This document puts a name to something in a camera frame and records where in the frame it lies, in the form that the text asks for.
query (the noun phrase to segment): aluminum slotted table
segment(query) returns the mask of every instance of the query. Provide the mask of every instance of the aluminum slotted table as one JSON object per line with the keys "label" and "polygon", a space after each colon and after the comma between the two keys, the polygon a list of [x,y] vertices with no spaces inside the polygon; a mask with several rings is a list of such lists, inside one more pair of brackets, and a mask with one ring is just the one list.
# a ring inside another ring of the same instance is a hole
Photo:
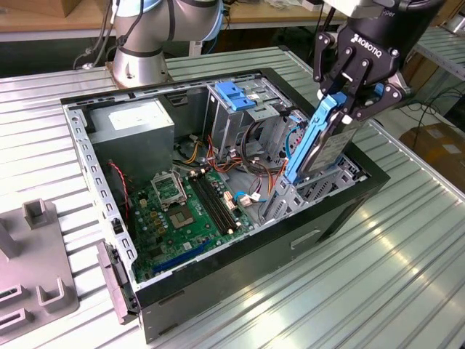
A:
{"label": "aluminum slotted table", "polygon": [[[271,67],[310,102],[311,70],[255,49],[175,59],[176,79]],[[57,207],[80,308],[2,347],[459,348],[465,340],[464,196],[381,127],[355,143],[391,180],[338,234],[146,345],[121,326],[97,263],[103,239],[59,99],[115,89],[105,68],[0,80],[0,212]]]}

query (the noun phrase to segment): ram slot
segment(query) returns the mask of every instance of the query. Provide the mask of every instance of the ram slot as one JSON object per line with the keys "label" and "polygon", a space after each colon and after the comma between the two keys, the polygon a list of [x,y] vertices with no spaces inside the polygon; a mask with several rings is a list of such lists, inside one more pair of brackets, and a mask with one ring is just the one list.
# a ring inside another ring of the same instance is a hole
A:
{"label": "ram slot", "polygon": [[205,179],[205,177],[202,177],[200,178],[199,183],[207,193],[208,197],[213,198],[211,202],[216,207],[216,210],[220,214],[222,221],[226,222],[227,228],[236,230],[237,227],[234,222],[234,219],[231,217],[231,214],[229,210],[226,208],[225,204],[223,204],[221,199],[217,196],[217,194],[211,187],[210,182],[207,179]]}
{"label": "ram slot", "polygon": [[209,214],[210,218],[214,221],[216,227],[218,228],[219,232],[224,235],[227,232],[227,226],[224,221],[222,221],[221,216],[215,210],[214,206],[211,204],[211,199],[205,193],[202,186],[200,185],[197,178],[190,180],[190,185],[197,194],[198,199],[202,203],[203,207]]}

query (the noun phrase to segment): red wire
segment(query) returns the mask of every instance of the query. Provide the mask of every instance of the red wire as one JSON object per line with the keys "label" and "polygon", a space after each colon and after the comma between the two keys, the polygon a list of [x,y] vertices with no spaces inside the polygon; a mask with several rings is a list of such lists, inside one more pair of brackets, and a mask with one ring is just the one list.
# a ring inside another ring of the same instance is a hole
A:
{"label": "red wire", "polygon": [[124,206],[126,207],[126,221],[128,221],[129,218],[129,196],[128,196],[128,190],[126,188],[126,181],[124,180],[124,174],[121,172],[119,167],[117,167],[113,162],[108,163],[112,168],[114,168],[117,173],[119,174],[119,177],[121,178],[121,182],[123,182],[123,190],[124,190]]}

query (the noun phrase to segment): yellow wire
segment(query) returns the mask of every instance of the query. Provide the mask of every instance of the yellow wire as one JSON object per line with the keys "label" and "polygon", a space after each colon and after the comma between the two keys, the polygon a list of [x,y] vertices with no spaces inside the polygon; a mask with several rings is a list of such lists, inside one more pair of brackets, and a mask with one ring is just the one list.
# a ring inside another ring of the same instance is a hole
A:
{"label": "yellow wire", "polygon": [[195,161],[195,158],[197,157],[197,150],[198,150],[198,143],[195,144],[194,153],[192,154],[190,159],[187,161],[184,161],[185,164],[191,164]]}

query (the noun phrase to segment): cardboard box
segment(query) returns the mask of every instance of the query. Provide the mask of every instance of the cardboard box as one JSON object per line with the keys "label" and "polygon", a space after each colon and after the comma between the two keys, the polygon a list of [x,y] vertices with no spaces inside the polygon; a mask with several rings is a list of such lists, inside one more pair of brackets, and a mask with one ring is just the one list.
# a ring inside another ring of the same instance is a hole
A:
{"label": "cardboard box", "polygon": [[66,17],[81,0],[0,0],[0,7],[21,9],[55,17]]}
{"label": "cardboard box", "polygon": [[[400,137],[410,149],[416,131],[415,127]],[[465,139],[461,135],[443,123],[420,127],[414,151],[465,193]]]}

